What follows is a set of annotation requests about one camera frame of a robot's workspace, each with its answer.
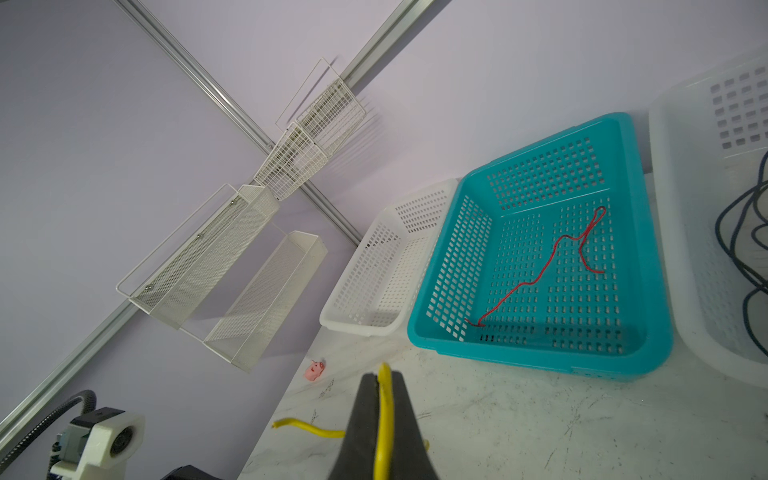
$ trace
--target black cable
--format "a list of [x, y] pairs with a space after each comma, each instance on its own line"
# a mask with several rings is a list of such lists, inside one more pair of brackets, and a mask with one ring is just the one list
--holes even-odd
[[[746, 334], [752, 339], [754, 344], [757, 346], [757, 348], [762, 352], [765, 356], [768, 356], [768, 349], [766, 349], [762, 343], [757, 339], [754, 332], [752, 331], [752, 326], [750, 325], [750, 312], [749, 312], [749, 304], [752, 297], [757, 295], [760, 292], [765, 293], [768, 295], [768, 280], [763, 278], [762, 275], [760, 275], [754, 268], [744, 263], [737, 255], [736, 255], [736, 243], [739, 236], [739, 233], [741, 231], [741, 227], [744, 225], [744, 221], [746, 219], [746, 214], [750, 210], [750, 207], [752, 207], [753, 212], [757, 217], [763, 221], [762, 224], [758, 225], [757, 227], [753, 228], [750, 232], [750, 237], [752, 240], [757, 244], [759, 247], [763, 248], [764, 250], [768, 250], [768, 245], [763, 243], [760, 239], [757, 238], [757, 232], [764, 228], [768, 227], [768, 218], [763, 214], [763, 212], [760, 211], [758, 207], [758, 202], [760, 201], [760, 197], [765, 193], [766, 190], [768, 190], [768, 181], [765, 181], [764, 174], [765, 174], [765, 167], [766, 162], [768, 161], [768, 151], [763, 155], [763, 159], [760, 161], [760, 169], [758, 170], [758, 176], [757, 176], [757, 185], [750, 188], [743, 194], [741, 194], [736, 200], [733, 201], [730, 205], [728, 205], [725, 210], [723, 210], [722, 213], [717, 217], [717, 221], [715, 221], [715, 236], [717, 237], [717, 242], [720, 244], [720, 248], [723, 249], [723, 251], [726, 253], [726, 255], [733, 261], [733, 264], [736, 266], [736, 268], [739, 270], [739, 272], [750, 281], [755, 286], [755, 290], [752, 290], [749, 292], [745, 297], [741, 304], [741, 313], [742, 317], [744, 319], [744, 328], [746, 330]], [[730, 237], [730, 245], [726, 245], [725, 241], [723, 240], [723, 235], [720, 232], [720, 226], [723, 222], [723, 218], [733, 209], [741, 203], [745, 198], [748, 198], [746, 203], [744, 204], [741, 214], [739, 215], [739, 220], [736, 223], [736, 226], [733, 228], [733, 233]]]
[[51, 426], [53, 422], [64, 415], [69, 409], [78, 403], [83, 402], [81, 415], [93, 412], [96, 408], [96, 394], [91, 390], [83, 390], [82, 392], [75, 393], [69, 397], [66, 402], [56, 407], [51, 413], [45, 416], [25, 437], [11, 449], [10, 452], [0, 460], [0, 475], [8, 468], [19, 455], [22, 454], [32, 442], [42, 434], [46, 428]]

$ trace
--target yellow wire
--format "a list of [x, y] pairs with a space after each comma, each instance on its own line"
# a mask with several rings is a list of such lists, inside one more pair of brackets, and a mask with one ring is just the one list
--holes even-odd
[[280, 419], [277, 420], [272, 424], [273, 429], [278, 429], [280, 427], [283, 427], [285, 425], [291, 425], [292, 427], [296, 427], [298, 429], [306, 430], [309, 433], [312, 433], [314, 435], [317, 435], [319, 437], [323, 437], [326, 439], [343, 439], [344, 438], [344, 431], [343, 430], [324, 430], [324, 429], [318, 429], [314, 425], [310, 425], [307, 422], [302, 422], [299, 419]]
[[379, 367], [379, 434], [373, 461], [373, 480], [389, 480], [389, 463], [395, 445], [395, 399], [392, 394], [392, 370]]

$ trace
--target red cable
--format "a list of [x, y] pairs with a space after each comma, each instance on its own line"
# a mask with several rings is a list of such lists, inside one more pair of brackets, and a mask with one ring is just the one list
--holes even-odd
[[[598, 217], [598, 212], [600, 210], [603, 210], [603, 213], [600, 214]], [[536, 280], [532, 282], [522, 282], [519, 283], [515, 288], [513, 288], [509, 293], [507, 293], [507, 296], [502, 298], [502, 301], [497, 303], [495, 307], [490, 309], [485, 315], [480, 317], [480, 320], [478, 320], [477, 325], [470, 322], [468, 319], [464, 319], [465, 322], [467, 322], [469, 325], [472, 326], [485, 326], [485, 324], [482, 322], [482, 320], [487, 317], [488, 315], [492, 314], [499, 308], [506, 300], [509, 298], [510, 295], [512, 295], [518, 288], [524, 285], [533, 285], [536, 282], [538, 282], [541, 279], [541, 276], [544, 275], [544, 271], [546, 271], [549, 264], [552, 262], [552, 259], [554, 258], [554, 254], [558, 251], [558, 244], [560, 243], [560, 240], [563, 240], [564, 238], [570, 238], [573, 241], [581, 240], [581, 244], [578, 247], [578, 254], [581, 256], [581, 262], [584, 264], [584, 266], [592, 273], [605, 273], [605, 270], [593, 270], [589, 265], [587, 265], [587, 260], [584, 258], [584, 253], [581, 251], [581, 249], [584, 248], [584, 244], [587, 243], [587, 237], [589, 237], [589, 233], [592, 231], [593, 228], [595, 228], [598, 223], [600, 223], [600, 220], [603, 220], [603, 217], [605, 216], [606, 209], [605, 207], [598, 207], [594, 209], [594, 214], [592, 215], [592, 220], [589, 221], [589, 224], [587, 225], [587, 228], [584, 229], [583, 232], [581, 232], [581, 235], [578, 237], [571, 237], [570, 235], [561, 235], [560, 238], [558, 238], [558, 241], [554, 242], [554, 248], [552, 248], [552, 255], [549, 256], [549, 260], [547, 260], [547, 263], [544, 265], [544, 268], [541, 269], [541, 272], [539, 272], [538, 276], [536, 277]]]

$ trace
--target white marble tabletop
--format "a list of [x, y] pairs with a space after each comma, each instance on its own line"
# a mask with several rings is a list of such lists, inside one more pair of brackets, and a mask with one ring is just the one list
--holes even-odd
[[[326, 369], [303, 378], [311, 360]], [[345, 429], [360, 377], [402, 372], [429, 457], [453, 478], [768, 478], [768, 390], [729, 379], [680, 340], [619, 383], [441, 356], [321, 329], [273, 415]], [[341, 440], [267, 426], [239, 480], [325, 479]]]

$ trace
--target teal plastic basket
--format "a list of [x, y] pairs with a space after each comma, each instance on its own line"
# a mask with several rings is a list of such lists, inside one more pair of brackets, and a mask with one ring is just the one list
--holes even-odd
[[[584, 245], [577, 237], [607, 209]], [[459, 184], [408, 335], [444, 355], [631, 380], [669, 356], [672, 331], [632, 120], [570, 128], [472, 171]]]

